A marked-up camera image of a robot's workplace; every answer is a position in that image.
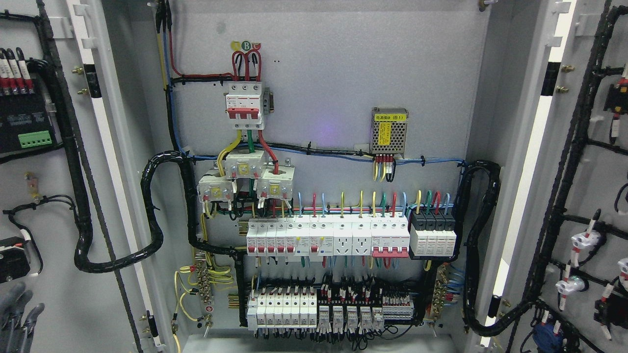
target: circuit breaker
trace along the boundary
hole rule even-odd
[[[264,82],[231,82],[225,95],[230,125],[234,129],[263,130],[264,100]]]

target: green wire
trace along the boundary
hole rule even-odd
[[[246,131],[246,136],[247,136],[247,140],[249,143],[249,153],[253,153],[255,152],[255,146],[253,145],[253,136],[252,136],[253,132],[252,130],[247,130]],[[253,195],[253,185],[254,185],[255,181],[253,179],[249,180],[249,195]]]
[[[382,208],[382,217],[386,216],[386,193],[382,193],[382,202],[379,204]]]
[[[428,196],[425,199],[425,214],[430,214],[430,210],[431,210],[431,190],[428,190]]]

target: yellow warning label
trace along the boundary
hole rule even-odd
[[[391,130],[393,124],[391,122],[379,123],[379,136],[377,137],[377,143],[382,146],[391,144]]]
[[[407,114],[375,114],[375,121],[406,121]]]

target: miniature circuit breaker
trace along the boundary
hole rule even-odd
[[[225,102],[229,122],[234,129],[264,129],[264,117],[268,112],[264,82],[231,82]]]
[[[265,152],[239,150],[229,153],[224,161],[227,178],[230,179],[259,179],[264,174]]]
[[[263,203],[267,198],[290,201],[294,176],[294,167],[280,166],[279,174],[273,174],[271,168],[265,170],[262,178],[257,182],[257,197],[260,199],[260,203]]]
[[[404,108],[373,108],[371,153],[397,155],[406,151],[408,111]]]
[[[198,182],[198,198],[201,202],[228,202],[236,193],[234,183],[226,176],[205,174]]]

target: gray metal panel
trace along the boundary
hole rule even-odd
[[[0,0],[0,9],[12,13],[38,14],[34,1]],[[46,1],[49,16],[67,17],[65,1]],[[9,23],[10,30],[4,31],[6,21],[2,21],[3,47],[21,46],[27,57],[41,57],[34,26],[31,24]],[[57,47],[67,76],[70,91],[86,86],[84,76],[70,73],[80,65],[75,41],[57,40]],[[105,217],[112,241],[118,256],[128,253],[128,244],[121,231],[119,214],[116,214],[111,179],[107,177],[102,145],[94,122],[93,108],[89,98],[73,94],[82,135],[85,140],[100,201],[105,208]],[[18,204],[30,202],[26,192],[23,173],[32,171],[40,178],[40,192],[45,195],[66,193],[73,195],[67,162],[63,150],[0,166],[3,182],[0,188],[0,209],[10,209]],[[18,220],[27,225],[37,240],[45,267],[36,278],[25,282],[34,292],[29,310],[35,303],[46,304],[39,316],[32,352],[128,352],[133,337],[129,330],[122,300],[113,274],[94,275],[80,272],[73,263],[74,248],[78,234],[72,214],[65,207],[50,204],[37,211],[24,211]],[[0,217],[0,237],[19,235],[15,226],[6,216]],[[94,221],[94,243],[90,250],[90,260],[109,260],[102,233]],[[136,294],[135,274],[132,269],[122,272],[131,305],[142,304]],[[4,283],[0,291],[11,286]]]
[[[175,62],[184,73],[229,72],[232,40],[262,43],[263,79],[274,90],[276,103],[276,112],[270,115],[265,130],[268,141],[313,141],[319,146],[349,148],[366,144],[371,136],[371,108],[398,106],[407,108],[411,116],[406,157],[466,155],[488,18],[488,13],[477,12],[474,2],[176,1],[171,5],[175,15]],[[140,88],[130,78],[119,75],[119,79],[122,85],[143,92],[155,151],[168,149],[152,14],[141,1],[117,9],[127,11],[131,17],[133,57],[143,84]],[[255,20],[244,21],[242,13]],[[116,35],[121,34],[111,26],[110,36]],[[186,84],[175,89],[182,144],[196,154],[217,154],[235,136],[224,121],[227,116],[222,94],[226,91],[220,84]],[[365,204],[371,203],[373,190],[377,190],[378,202],[381,192],[390,199],[393,191],[406,191],[411,203],[418,188],[439,189],[453,196],[458,180],[454,163],[400,166],[395,183],[380,184],[372,181],[370,163],[284,152],[278,157],[280,161],[292,159],[296,166],[295,191],[303,194],[307,204],[311,203],[312,192],[319,200],[320,193],[325,192],[326,201],[335,204],[343,190],[346,204],[355,205],[361,189],[365,190]],[[197,177],[211,167],[211,162],[199,162]],[[176,266],[167,253],[177,253],[174,259],[178,265],[189,260],[179,255],[187,246],[176,171],[164,167],[160,173],[168,178],[161,180],[161,188],[154,188],[161,199],[156,205],[168,215],[166,237],[177,239],[178,244],[162,249],[154,261],[169,263],[156,266],[155,271],[157,277],[170,278]],[[226,217],[211,221],[212,242],[243,244],[234,226]],[[230,263],[221,257],[218,261]],[[312,266],[314,270],[301,269],[300,265],[271,265],[264,266],[263,271],[272,276],[320,277],[320,263]],[[400,271],[388,271],[386,276],[404,279],[418,274],[419,266],[406,261]],[[247,261],[247,268],[250,275],[254,270],[252,261]],[[342,266],[337,271],[345,272]],[[167,282],[163,281],[160,290],[169,296],[171,285]],[[225,309],[226,297],[218,297],[216,326],[237,327],[236,312]],[[189,301],[190,310],[196,308],[193,299]],[[170,312],[173,305],[167,301],[162,308]]]
[[[603,1],[578,1],[576,11],[573,17],[573,24],[570,31],[570,39],[565,47],[563,63],[573,65],[576,71],[573,73],[560,73],[557,84],[570,88],[568,94],[554,96],[552,110],[549,115],[548,124],[541,145],[541,152],[538,167],[534,175],[531,193],[529,196],[529,207],[526,209],[526,217],[522,223],[520,231],[520,243],[517,245],[517,258],[513,260],[511,265],[511,277],[507,285],[507,296],[511,302],[517,302],[522,293],[522,284],[527,277],[527,271],[520,269],[528,269],[532,258],[539,230],[543,222],[543,215],[547,206],[551,184],[556,175],[556,168],[560,160],[560,153],[565,143],[565,136],[568,130],[569,122],[576,103],[577,95],[580,90],[583,78],[583,69],[586,67],[591,46],[593,43],[592,36],[573,36],[577,30],[575,26],[579,22],[580,14],[596,14],[595,21],[599,20],[599,14],[602,11]],[[613,1],[613,5],[627,5],[628,1]],[[622,18],[615,26],[615,33],[611,40],[609,50],[607,51],[604,65],[620,67],[625,64],[626,38],[628,36],[627,19]],[[612,113],[603,112],[602,106],[608,92],[608,85],[615,82],[619,77],[607,78],[602,81],[598,92],[595,107],[593,108],[592,117],[601,117],[603,120],[591,123],[589,133],[593,139],[608,141],[608,131],[610,126],[610,118]],[[628,134],[623,129],[618,139],[618,144],[625,147],[628,144]],[[625,156],[616,155],[612,152],[602,150],[598,147],[589,146],[585,150],[582,163],[578,167],[578,172],[571,188],[570,197],[566,207],[568,214],[581,215],[583,217],[591,217],[595,209],[602,209],[601,219],[605,222],[616,225],[620,229],[628,229],[628,219],[617,215],[613,211],[613,202],[615,194],[626,182]],[[582,232],[585,228],[581,225],[566,222],[561,228],[553,257],[565,262],[569,259],[569,251],[571,249],[570,237],[578,232]],[[619,274],[617,261],[628,255],[628,244],[612,235],[609,235],[609,241],[600,250],[596,257],[590,263],[584,265],[582,270],[599,278],[611,280]],[[546,285],[544,287],[543,300],[548,302],[554,308],[558,308],[556,302],[556,288],[554,284],[558,281],[558,270],[553,266],[548,267],[546,277]],[[577,293],[567,299],[566,311],[564,316],[573,322],[580,332],[589,338],[594,344],[605,352],[621,352],[625,347],[627,340],[627,332],[618,327],[612,327],[611,332],[613,341],[609,342],[602,335],[599,324],[593,321],[593,303],[598,300],[602,294],[602,287],[591,284],[590,289],[585,293]],[[514,341],[514,347],[519,347],[524,336],[529,332],[528,322],[530,315],[526,315],[522,319],[519,326],[517,336]],[[534,347],[529,342],[527,348]]]

